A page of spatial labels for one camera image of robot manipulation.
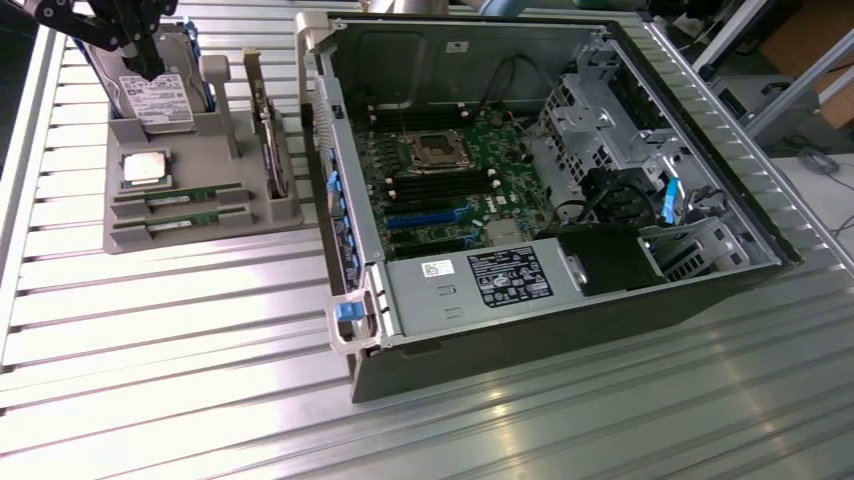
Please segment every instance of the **aluminum work surface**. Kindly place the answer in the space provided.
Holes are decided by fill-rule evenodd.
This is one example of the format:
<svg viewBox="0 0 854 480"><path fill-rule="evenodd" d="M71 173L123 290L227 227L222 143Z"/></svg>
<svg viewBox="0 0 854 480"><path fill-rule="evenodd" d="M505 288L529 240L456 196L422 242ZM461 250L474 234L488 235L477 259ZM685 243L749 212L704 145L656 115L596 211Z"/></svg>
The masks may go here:
<svg viewBox="0 0 854 480"><path fill-rule="evenodd" d="M852 276L628 14L617 18L701 125L724 136L733 168L808 263L677 328L350 403L347 365L327 345L301 156L293 17L309 5L342 8L187 0L178 12L194 18L205 51L235 62L235 108L249 95L241 47L262 49L306 228L121 256L99 250L106 96L65 36L41 32L0 183L18 207L0 219L0 478L853 474Z"/></svg>

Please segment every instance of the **cpu socket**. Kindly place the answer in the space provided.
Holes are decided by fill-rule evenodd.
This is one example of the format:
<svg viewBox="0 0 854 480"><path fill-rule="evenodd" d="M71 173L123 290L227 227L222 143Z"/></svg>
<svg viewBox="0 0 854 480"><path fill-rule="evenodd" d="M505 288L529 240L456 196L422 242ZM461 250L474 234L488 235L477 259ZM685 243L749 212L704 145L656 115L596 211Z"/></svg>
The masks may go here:
<svg viewBox="0 0 854 480"><path fill-rule="evenodd" d="M448 170L472 167L464 140L454 130L413 133L405 138L413 150L417 170Z"/></svg>

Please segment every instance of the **power supply label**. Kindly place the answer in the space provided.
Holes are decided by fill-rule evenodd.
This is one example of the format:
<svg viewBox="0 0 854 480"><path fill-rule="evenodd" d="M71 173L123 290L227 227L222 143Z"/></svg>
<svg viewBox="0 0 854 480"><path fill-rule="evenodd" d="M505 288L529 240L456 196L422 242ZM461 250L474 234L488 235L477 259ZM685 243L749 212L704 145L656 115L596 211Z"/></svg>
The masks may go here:
<svg viewBox="0 0 854 480"><path fill-rule="evenodd" d="M504 307L554 295L534 247L470 255L469 265L488 307Z"/></svg>

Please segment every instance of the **hard drive label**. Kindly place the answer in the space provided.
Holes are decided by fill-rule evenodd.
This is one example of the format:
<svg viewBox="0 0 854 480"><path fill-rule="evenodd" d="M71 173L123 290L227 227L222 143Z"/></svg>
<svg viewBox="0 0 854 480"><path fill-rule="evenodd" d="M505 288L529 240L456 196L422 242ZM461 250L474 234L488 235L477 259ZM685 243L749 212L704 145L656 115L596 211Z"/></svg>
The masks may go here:
<svg viewBox="0 0 854 480"><path fill-rule="evenodd" d="M143 125L193 121L193 110L181 75L165 74L151 82L139 76L119 77L119 81Z"/></svg>
<svg viewBox="0 0 854 480"><path fill-rule="evenodd" d="M469 265L490 308L554 295L534 247L470 255Z"/></svg>

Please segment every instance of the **barcode sticker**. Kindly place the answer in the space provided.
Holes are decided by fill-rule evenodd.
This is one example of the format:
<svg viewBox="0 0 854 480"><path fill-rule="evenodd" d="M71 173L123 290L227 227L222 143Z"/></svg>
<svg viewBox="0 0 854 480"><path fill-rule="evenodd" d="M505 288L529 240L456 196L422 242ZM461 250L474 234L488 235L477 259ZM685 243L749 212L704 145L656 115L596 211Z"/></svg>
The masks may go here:
<svg viewBox="0 0 854 480"><path fill-rule="evenodd" d="M440 260L438 262L422 263L425 278L440 277L454 273L454 264L450 260Z"/></svg>
<svg viewBox="0 0 854 480"><path fill-rule="evenodd" d="M193 121L193 109L181 75L165 74L151 82L139 76L119 77L119 81L143 125Z"/></svg>

